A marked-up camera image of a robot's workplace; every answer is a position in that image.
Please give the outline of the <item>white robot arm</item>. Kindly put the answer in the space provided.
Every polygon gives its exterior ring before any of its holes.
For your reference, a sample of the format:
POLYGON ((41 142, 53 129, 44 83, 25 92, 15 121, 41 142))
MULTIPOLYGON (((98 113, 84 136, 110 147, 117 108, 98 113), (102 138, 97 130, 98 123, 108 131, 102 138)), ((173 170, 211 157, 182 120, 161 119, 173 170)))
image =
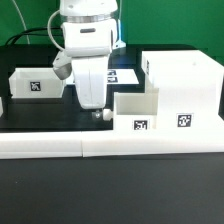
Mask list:
POLYGON ((53 70, 61 80, 73 75, 80 106, 95 119, 104 118, 109 58, 121 43, 117 11, 116 0, 60 0, 47 23, 59 49, 53 70))

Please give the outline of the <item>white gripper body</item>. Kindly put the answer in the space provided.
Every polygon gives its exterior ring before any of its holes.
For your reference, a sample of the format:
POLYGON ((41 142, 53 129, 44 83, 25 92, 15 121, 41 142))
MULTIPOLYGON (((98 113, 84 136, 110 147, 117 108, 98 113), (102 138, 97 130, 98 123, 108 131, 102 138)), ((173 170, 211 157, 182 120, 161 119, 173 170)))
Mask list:
POLYGON ((83 109, 105 107, 108 61, 108 56, 72 60, 76 92, 83 109))

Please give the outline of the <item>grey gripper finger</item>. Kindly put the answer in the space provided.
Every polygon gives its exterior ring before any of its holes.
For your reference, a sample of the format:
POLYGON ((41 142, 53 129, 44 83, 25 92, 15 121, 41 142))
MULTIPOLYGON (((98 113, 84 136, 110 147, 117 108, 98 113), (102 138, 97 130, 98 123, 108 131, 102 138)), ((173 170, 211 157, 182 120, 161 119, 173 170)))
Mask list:
POLYGON ((96 109, 92 112, 92 118, 96 120, 100 120, 103 118, 103 112, 101 109, 96 109))

